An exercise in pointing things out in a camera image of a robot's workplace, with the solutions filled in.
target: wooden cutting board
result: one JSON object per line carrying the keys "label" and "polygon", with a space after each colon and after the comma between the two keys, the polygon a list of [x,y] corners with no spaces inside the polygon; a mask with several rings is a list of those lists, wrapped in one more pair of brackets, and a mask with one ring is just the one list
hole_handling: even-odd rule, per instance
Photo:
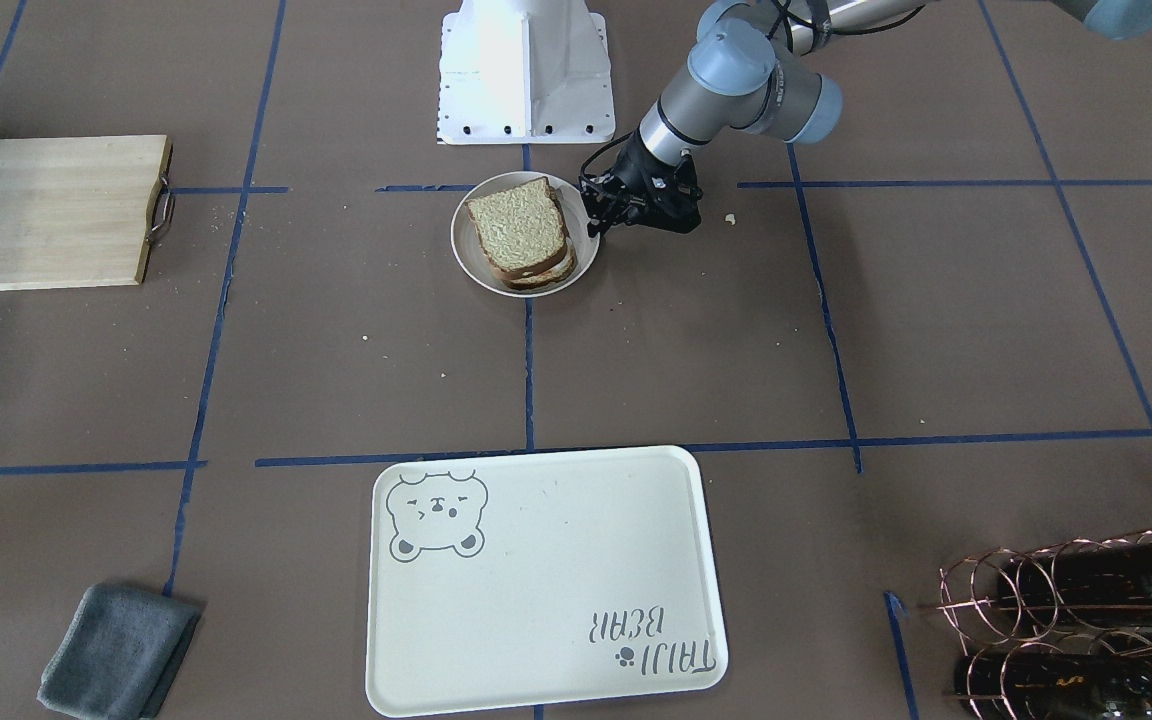
{"label": "wooden cutting board", "polygon": [[172,142],[0,141],[0,290],[136,285]]}

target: white metal bracket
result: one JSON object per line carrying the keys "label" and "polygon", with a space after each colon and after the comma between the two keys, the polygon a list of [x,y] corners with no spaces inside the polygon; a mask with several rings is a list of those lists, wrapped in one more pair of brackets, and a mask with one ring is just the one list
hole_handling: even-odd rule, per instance
{"label": "white metal bracket", "polygon": [[463,0],[444,18],[438,139],[611,141],[607,22],[584,0]]}

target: cartoon bear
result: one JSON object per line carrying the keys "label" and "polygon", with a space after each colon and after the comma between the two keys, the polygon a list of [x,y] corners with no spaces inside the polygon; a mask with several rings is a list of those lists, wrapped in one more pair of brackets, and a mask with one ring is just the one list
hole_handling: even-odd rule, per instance
{"label": "cartoon bear", "polygon": [[385,510],[394,518],[389,553],[399,562],[411,562],[423,550],[456,551],[473,558],[483,550],[483,507],[488,487],[475,475],[425,473],[418,480],[401,480],[385,498]]}

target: bread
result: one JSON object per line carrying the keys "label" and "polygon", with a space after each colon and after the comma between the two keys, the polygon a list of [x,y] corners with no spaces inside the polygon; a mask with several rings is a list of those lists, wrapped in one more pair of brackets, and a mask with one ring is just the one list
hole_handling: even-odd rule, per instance
{"label": "bread", "polygon": [[547,179],[467,203],[492,273],[515,290],[561,281],[575,268],[567,225]]}

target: towel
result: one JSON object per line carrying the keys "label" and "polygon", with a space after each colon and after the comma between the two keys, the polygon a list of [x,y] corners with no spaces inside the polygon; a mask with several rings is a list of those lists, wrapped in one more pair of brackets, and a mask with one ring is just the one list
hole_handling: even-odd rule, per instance
{"label": "towel", "polygon": [[157,717],[200,611],[120,585],[92,585],[41,672],[38,702],[82,720]]}

